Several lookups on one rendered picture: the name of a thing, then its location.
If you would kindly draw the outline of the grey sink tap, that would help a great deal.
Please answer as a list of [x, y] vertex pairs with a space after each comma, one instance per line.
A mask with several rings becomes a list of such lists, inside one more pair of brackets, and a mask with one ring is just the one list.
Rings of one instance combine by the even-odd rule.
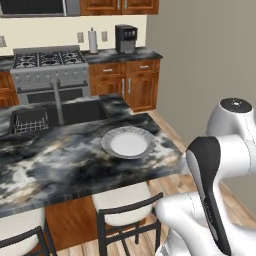
[[53, 90], [54, 90], [55, 103], [56, 103], [56, 108], [57, 108], [59, 124], [63, 125], [64, 124], [64, 117], [63, 117], [60, 94], [59, 94], [59, 90], [58, 90], [59, 79], [52, 77], [50, 79], [50, 83], [51, 83], [51, 85], [53, 87]]

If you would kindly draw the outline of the grey rimmed white plate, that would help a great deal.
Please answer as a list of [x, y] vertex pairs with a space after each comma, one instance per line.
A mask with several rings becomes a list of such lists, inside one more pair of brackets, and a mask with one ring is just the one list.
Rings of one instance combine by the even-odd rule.
[[101, 140], [103, 149], [122, 159], [139, 159], [147, 156], [156, 146], [155, 137], [145, 129], [122, 126], [108, 131]]

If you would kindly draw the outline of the white paper towel roll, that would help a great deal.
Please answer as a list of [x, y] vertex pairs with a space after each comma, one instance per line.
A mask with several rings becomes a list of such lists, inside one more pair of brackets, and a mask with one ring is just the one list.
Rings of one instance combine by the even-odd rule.
[[97, 45], [97, 34], [94, 29], [91, 29], [88, 32], [88, 40], [89, 40], [89, 50], [91, 54], [98, 53], [98, 45]]

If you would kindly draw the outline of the wooden wall cupboards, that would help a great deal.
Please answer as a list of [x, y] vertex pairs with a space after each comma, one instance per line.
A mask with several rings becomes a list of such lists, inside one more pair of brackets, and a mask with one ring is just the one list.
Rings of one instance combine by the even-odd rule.
[[157, 14], [160, 0], [80, 0], [80, 14], [143, 15]]

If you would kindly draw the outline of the stainless steel microwave oven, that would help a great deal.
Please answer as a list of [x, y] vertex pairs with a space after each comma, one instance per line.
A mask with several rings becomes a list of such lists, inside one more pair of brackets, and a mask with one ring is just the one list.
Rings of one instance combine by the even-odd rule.
[[0, 0], [0, 17], [79, 15], [80, 0]]

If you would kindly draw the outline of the dark kitchen sink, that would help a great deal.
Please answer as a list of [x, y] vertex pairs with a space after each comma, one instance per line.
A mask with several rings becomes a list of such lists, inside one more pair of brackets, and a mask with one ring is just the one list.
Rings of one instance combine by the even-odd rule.
[[[87, 123], [109, 118], [100, 100], [62, 104], [62, 114], [65, 125]], [[55, 105], [46, 108], [45, 120], [48, 122], [49, 127], [60, 125]]]

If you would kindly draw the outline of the stainless steel range cooker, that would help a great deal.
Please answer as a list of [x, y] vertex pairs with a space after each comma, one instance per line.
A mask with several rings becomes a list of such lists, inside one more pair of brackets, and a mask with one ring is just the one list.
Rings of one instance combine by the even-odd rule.
[[17, 48], [10, 73], [19, 102], [54, 101], [53, 81], [62, 101], [90, 95], [89, 64], [78, 45]]

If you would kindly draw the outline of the black coffee machine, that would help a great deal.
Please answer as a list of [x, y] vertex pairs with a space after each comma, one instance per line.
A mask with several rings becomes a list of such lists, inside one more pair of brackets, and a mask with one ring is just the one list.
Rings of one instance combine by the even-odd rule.
[[115, 26], [115, 45], [118, 53], [132, 54], [135, 52], [138, 28], [131, 25]]

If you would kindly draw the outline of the wooden base cupboards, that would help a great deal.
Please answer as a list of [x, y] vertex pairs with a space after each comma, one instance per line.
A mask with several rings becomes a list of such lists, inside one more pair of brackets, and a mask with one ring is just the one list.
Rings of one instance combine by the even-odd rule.
[[92, 64], [90, 93], [119, 93], [134, 112], [153, 110], [157, 105], [159, 71], [159, 59]]
[[9, 71], [0, 71], [0, 108], [19, 105], [17, 92]]

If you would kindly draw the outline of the black framed cream stool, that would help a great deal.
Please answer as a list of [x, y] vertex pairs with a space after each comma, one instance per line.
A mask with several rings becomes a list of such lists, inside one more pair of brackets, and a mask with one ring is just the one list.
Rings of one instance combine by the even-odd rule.
[[0, 256], [57, 256], [44, 208], [0, 218]]
[[163, 197], [160, 192], [153, 196], [146, 182], [109, 190], [92, 196], [96, 211], [98, 245], [100, 256], [108, 256], [107, 246], [121, 241], [126, 256], [130, 256], [125, 239], [155, 230], [155, 249], [160, 246], [161, 223], [156, 219], [152, 224], [140, 227], [140, 222], [149, 214], [156, 215], [153, 204]]

